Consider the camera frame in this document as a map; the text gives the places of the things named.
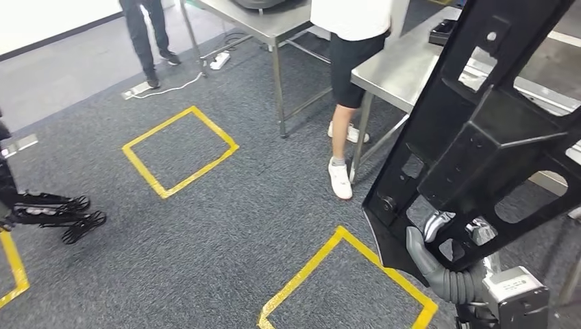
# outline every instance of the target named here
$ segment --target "person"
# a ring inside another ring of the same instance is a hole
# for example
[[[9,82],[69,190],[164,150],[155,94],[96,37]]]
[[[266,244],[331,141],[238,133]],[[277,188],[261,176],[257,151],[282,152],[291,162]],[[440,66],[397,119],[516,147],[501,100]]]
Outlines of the person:
[[[157,89],[160,87],[160,80],[153,64],[153,54],[151,53],[151,45],[149,44],[147,26],[145,25],[141,5],[149,13],[160,55],[170,65],[181,64],[178,56],[169,51],[169,38],[165,30],[165,16],[161,0],[119,0],[119,4],[121,4],[123,16],[125,16],[129,35],[133,42],[133,48],[141,62],[147,84],[153,89]]]
[[[327,131],[333,149],[327,169],[333,191],[341,199],[353,197],[345,141],[356,143],[359,138],[351,117],[364,95],[363,89],[351,83],[351,70],[384,48],[391,27],[391,5],[392,0],[312,0],[311,22],[331,32],[331,85],[337,106]]]

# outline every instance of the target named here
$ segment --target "black shoe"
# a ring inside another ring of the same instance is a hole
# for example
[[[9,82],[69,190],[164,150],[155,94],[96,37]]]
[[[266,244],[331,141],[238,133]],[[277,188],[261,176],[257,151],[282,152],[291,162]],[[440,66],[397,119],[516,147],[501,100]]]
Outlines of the black shoe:
[[[159,89],[159,87],[161,87],[160,80],[158,79],[158,75],[155,72],[146,73],[145,77],[145,81],[151,87],[151,89]]]
[[[165,58],[165,60],[167,60],[168,64],[170,65],[180,65],[182,62],[180,61],[180,58],[172,53],[171,51],[160,51],[160,55]]]

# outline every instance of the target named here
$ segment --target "stainless steel table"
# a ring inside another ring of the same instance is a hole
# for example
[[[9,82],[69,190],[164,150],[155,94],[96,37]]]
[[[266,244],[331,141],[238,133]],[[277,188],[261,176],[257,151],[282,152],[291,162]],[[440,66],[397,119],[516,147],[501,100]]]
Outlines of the stainless steel table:
[[[280,75],[280,55],[279,55],[279,45],[281,42],[286,41],[287,44],[292,45],[326,63],[330,63],[327,58],[320,56],[319,54],[313,53],[304,47],[301,47],[297,43],[288,40],[295,34],[304,31],[312,26],[310,22],[310,0],[300,1],[289,1],[288,4],[283,4],[272,8],[269,10],[258,11],[258,10],[246,10],[239,5],[235,4],[231,0],[196,0],[196,4],[214,13],[216,16],[222,18],[224,21],[232,23],[237,28],[248,33],[248,36],[237,40],[229,45],[226,45],[220,49],[217,49],[207,55],[202,55],[200,53],[198,44],[195,39],[194,32],[192,30],[190,21],[187,17],[185,11],[186,0],[181,0],[182,13],[184,15],[184,20],[188,28],[188,33],[192,40],[194,51],[199,54],[199,69],[204,76],[206,76],[206,67],[204,62],[217,53],[221,53],[226,49],[229,49],[235,45],[238,45],[250,38],[257,38],[258,40],[264,42],[272,49],[272,59],[273,59],[273,73],[274,73],[274,90],[275,90],[275,102],[276,109],[279,117],[280,135],[281,137],[286,137],[286,126],[285,121],[289,118],[295,116],[310,104],[314,103],[316,100],[322,98],[327,93],[331,91],[331,87],[327,87],[321,92],[317,93],[313,97],[309,98],[307,101],[302,103],[302,105],[297,106],[292,109],[288,114],[285,114],[284,104],[282,98],[282,82]]]
[[[443,48],[428,43],[430,30],[436,27],[443,19],[457,19],[460,13],[461,11],[457,8],[448,7],[442,9],[351,72],[352,82],[367,91],[361,106],[359,141],[356,145],[349,174],[352,182],[355,180],[360,165],[381,148],[382,144],[405,124],[423,87],[432,74]],[[551,42],[555,42],[555,40],[547,39],[543,44],[550,44]],[[581,58],[581,50],[576,56]],[[477,83],[479,80],[485,80],[492,68],[493,63],[488,56],[477,52],[467,63],[467,67],[460,78],[464,79],[463,82],[468,85]],[[527,65],[521,72],[521,76],[532,75],[531,72],[537,70],[538,67]],[[568,114],[581,104],[581,101],[561,95],[547,87],[551,88],[551,86],[541,86],[522,77],[518,77],[515,80],[515,88],[517,90],[556,115]],[[363,136],[365,136],[367,131],[371,101],[374,95],[391,103],[406,115],[365,154],[362,154]],[[581,146],[579,144],[571,148],[570,152],[573,153],[570,155],[572,158],[581,158]],[[558,195],[562,195],[567,189],[566,182],[552,173],[540,172],[534,175],[531,180]]]

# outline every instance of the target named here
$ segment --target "black robot frame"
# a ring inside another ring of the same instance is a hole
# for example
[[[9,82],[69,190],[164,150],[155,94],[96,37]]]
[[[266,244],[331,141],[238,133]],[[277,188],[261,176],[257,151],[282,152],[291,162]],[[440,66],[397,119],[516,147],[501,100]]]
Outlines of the black robot frame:
[[[9,137],[8,129],[0,121],[0,140]],[[16,224],[67,228],[62,241],[73,244],[107,220],[104,212],[87,212],[89,207],[90,200],[86,196],[73,198],[48,193],[19,193],[8,162],[0,155],[0,232],[10,231]]]
[[[406,271],[427,285],[406,250],[406,228],[414,225],[406,211],[420,196],[435,209],[456,214],[426,243],[451,271],[466,269],[581,204],[581,166],[565,155],[581,139],[581,111],[554,116],[513,87],[573,1],[467,2],[363,203],[384,266]],[[476,47],[497,64],[474,91],[458,79]],[[563,176],[567,192],[518,223],[499,218],[495,205],[545,170]],[[497,231],[483,245],[476,245],[466,230],[476,217]],[[453,260],[439,248],[449,239],[456,244]]]

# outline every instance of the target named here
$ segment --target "person's leg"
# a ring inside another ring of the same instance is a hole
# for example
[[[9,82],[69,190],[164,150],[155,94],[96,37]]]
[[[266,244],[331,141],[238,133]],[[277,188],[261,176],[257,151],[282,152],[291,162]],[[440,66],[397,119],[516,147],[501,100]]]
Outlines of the person's leg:
[[[143,20],[143,13],[141,12],[139,1],[119,0],[119,3],[123,9],[123,15],[127,22],[133,48],[139,58],[143,73],[147,77],[147,82],[153,88],[159,88],[159,80],[156,75],[155,66],[153,65],[151,45],[149,44],[149,37],[147,36],[147,26]]]
[[[333,137],[331,142],[333,146],[333,157],[335,157],[335,159],[345,158],[344,152],[345,141],[347,140],[347,130],[349,129],[351,118],[355,111],[357,111],[356,108],[348,108],[340,104],[337,104],[337,107],[335,108],[332,126]]]
[[[351,199],[353,196],[345,164],[345,140],[349,136],[349,130],[355,130],[350,126],[351,118],[361,106],[364,95],[363,89],[351,83],[351,70],[383,49],[385,37],[382,34],[361,41],[346,41],[336,34],[331,35],[331,83],[337,107],[330,127],[333,157],[328,170],[333,191],[341,199]]]
[[[165,27],[165,15],[161,0],[141,0],[141,2],[149,13],[160,55],[170,65],[179,65],[181,63],[180,59],[177,55],[169,51],[169,38]]]

